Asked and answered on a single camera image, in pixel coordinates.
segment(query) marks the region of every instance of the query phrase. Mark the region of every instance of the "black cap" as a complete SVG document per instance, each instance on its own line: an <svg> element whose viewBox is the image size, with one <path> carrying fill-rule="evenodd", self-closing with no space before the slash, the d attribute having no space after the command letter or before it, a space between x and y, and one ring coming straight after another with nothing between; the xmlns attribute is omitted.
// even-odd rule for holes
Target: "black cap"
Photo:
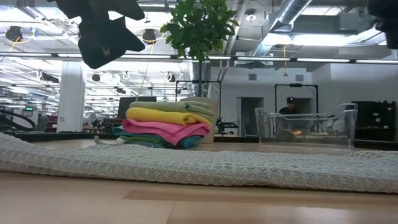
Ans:
<svg viewBox="0 0 398 224"><path fill-rule="evenodd" d="M288 97L288 98L286 99L286 101L287 101L287 103L294 103L295 98L291 96L291 97Z"/></svg>

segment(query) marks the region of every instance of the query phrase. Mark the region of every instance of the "doorway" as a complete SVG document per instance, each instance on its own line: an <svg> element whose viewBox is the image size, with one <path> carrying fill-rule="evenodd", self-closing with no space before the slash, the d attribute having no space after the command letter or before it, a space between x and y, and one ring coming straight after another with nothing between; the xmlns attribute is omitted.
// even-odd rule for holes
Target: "doorway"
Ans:
<svg viewBox="0 0 398 224"><path fill-rule="evenodd" d="M263 97L239 97L239 137L258 137L256 108L264 108Z"/></svg>

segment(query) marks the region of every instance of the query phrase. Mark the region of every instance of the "potted plant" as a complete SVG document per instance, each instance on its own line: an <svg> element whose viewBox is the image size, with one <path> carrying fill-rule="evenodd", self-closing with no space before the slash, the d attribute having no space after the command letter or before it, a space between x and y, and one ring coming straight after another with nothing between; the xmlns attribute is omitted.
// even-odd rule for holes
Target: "potted plant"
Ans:
<svg viewBox="0 0 398 224"><path fill-rule="evenodd" d="M235 35L233 19L236 11L229 10L226 0L178 0L171 10L173 19L160 32L170 32L166 43L178 51L178 56L199 60L199 95L201 96L201 65L213 50L222 50L223 40Z"/></svg>

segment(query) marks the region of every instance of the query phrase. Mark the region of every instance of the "pink towel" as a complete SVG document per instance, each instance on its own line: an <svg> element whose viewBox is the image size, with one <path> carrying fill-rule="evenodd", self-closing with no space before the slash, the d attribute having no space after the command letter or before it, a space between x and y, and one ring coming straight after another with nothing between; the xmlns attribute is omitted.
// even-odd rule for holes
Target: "pink towel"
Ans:
<svg viewBox="0 0 398 224"><path fill-rule="evenodd" d="M178 142L189 136L206 136L209 134L209 126L205 123L191 125L177 125L155 121L136 121L125 119L122 122L123 129L134 134L157 134L169 143L176 146Z"/></svg>

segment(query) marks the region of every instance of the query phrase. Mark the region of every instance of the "plant stem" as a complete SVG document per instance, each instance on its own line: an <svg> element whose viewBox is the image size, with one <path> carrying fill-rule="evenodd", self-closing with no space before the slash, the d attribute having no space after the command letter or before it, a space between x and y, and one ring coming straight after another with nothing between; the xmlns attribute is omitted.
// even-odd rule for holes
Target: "plant stem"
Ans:
<svg viewBox="0 0 398 224"><path fill-rule="evenodd" d="M201 97L201 62L199 62L199 97Z"/></svg>

